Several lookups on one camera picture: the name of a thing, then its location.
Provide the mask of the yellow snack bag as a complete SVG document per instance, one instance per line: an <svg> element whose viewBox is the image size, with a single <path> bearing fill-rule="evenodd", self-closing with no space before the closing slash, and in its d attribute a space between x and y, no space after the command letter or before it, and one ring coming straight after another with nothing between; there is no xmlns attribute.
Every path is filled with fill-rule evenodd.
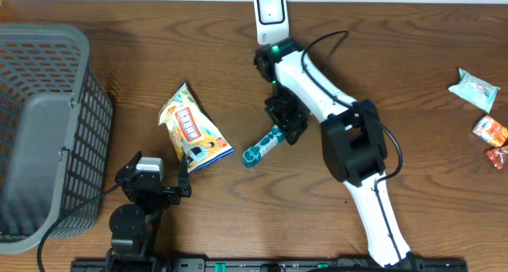
<svg viewBox="0 0 508 272"><path fill-rule="evenodd" d="M231 143L205 115L197 99L182 82L159 112L179 160L191 174L234 153Z"/></svg>

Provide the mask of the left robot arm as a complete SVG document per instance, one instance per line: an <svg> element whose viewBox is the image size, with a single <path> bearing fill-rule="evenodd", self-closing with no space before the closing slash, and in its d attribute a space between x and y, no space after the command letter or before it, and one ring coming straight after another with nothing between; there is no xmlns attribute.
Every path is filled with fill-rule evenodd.
<svg viewBox="0 0 508 272"><path fill-rule="evenodd" d="M116 174L115 182L130 203L114 210L109 226L111 249L104 271L171 271L171 260L154 252L166 209L192 193L186 156L179 165L177 186L163 186L164 163L137 152Z"/></svg>

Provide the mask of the pale green wipes pack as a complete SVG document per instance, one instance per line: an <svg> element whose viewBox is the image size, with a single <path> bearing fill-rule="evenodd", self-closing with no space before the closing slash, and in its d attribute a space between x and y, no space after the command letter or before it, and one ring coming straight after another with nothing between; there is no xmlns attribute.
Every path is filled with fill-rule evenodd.
<svg viewBox="0 0 508 272"><path fill-rule="evenodd" d="M475 105L486 113L489 113L495 102L500 87L493 86L489 82L471 75L469 72L459 69L460 81L448 90Z"/></svg>

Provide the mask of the orange Kleenex tissue pack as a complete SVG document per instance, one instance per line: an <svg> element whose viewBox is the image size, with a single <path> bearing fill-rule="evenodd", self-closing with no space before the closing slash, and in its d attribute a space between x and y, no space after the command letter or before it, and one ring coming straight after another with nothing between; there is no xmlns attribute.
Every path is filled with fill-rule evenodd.
<svg viewBox="0 0 508 272"><path fill-rule="evenodd" d="M493 147L501 147L507 140L507 128L489 116L482 117L472 132Z"/></svg>

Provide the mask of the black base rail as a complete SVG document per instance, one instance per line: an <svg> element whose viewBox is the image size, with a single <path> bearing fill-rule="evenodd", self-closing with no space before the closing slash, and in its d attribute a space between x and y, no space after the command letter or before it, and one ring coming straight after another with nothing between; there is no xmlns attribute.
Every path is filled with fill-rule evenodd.
<svg viewBox="0 0 508 272"><path fill-rule="evenodd" d="M370 259L227 260L227 259L121 259L75 260L71 272L165 271L165 272L304 272L304 271L415 271L468 272L464 260L404 259L401 264L380 266Z"/></svg>

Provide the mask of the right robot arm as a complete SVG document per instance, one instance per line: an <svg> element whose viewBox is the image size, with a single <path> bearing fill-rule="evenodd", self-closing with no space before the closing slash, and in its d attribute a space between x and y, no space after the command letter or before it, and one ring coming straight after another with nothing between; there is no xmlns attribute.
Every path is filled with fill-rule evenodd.
<svg viewBox="0 0 508 272"><path fill-rule="evenodd" d="M386 139L374 103L339 90L312 63L308 51L288 37L256 50L253 61L270 82L268 116L293 145L307 128L308 116L321 126L322 155L330 174L352 195L368 239L368 253L382 267L404 267L410 246L404 240L387 192Z"/></svg>

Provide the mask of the red Top snack bar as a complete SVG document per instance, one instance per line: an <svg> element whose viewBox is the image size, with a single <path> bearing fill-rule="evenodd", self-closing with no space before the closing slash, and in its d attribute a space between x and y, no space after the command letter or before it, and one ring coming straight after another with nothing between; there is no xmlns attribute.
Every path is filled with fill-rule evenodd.
<svg viewBox="0 0 508 272"><path fill-rule="evenodd" d="M485 152L494 167L501 170L507 164L508 146L497 147Z"/></svg>

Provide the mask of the blue mouthwash bottle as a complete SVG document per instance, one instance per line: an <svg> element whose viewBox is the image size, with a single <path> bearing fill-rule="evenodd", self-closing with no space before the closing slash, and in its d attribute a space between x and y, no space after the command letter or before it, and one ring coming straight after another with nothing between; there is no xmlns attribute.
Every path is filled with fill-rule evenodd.
<svg viewBox="0 0 508 272"><path fill-rule="evenodd" d="M267 133L258 143L249 147L242 154L242 163L247 168L253 168L260 160L275 146L281 144L285 140L281 129L274 125L270 132Z"/></svg>

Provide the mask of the white barcode scanner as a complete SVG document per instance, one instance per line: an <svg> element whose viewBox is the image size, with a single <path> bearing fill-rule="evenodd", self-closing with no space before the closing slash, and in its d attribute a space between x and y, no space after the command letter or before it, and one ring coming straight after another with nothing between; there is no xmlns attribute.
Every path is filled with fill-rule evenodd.
<svg viewBox="0 0 508 272"><path fill-rule="evenodd" d="M257 42L274 44L290 35L287 0L254 0Z"/></svg>

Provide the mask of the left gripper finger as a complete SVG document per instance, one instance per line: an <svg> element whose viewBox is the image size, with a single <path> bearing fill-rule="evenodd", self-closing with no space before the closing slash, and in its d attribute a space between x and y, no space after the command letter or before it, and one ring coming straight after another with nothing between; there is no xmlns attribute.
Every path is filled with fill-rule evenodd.
<svg viewBox="0 0 508 272"><path fill-rule="evenodd" d="M190 189L190 179L187 169L187 154L184 153L182 156L181 163L179 165L179 172L177 176L178 185L180 189Z"/></svg>
<svg viewBox="0 0 508 272"><path fill-rule="evenodd" d="M142 157L142 152L138 151L133 156L133 158L127 162L127 164L125 165L125 169L126 170L136 170L136 166L137 166L138 162L140 161L141 157Z"/></svg>

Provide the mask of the grey plastic shopping basket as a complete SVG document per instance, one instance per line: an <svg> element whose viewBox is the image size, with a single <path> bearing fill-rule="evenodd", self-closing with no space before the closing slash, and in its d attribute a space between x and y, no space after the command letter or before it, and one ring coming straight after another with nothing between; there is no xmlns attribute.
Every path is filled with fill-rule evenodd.
<svg viewBox="0 0 508 272"><path fill-rule="evenodd" d="M69 25L1 27L1 252L78 236L98 218L114 116Z"/></svg>

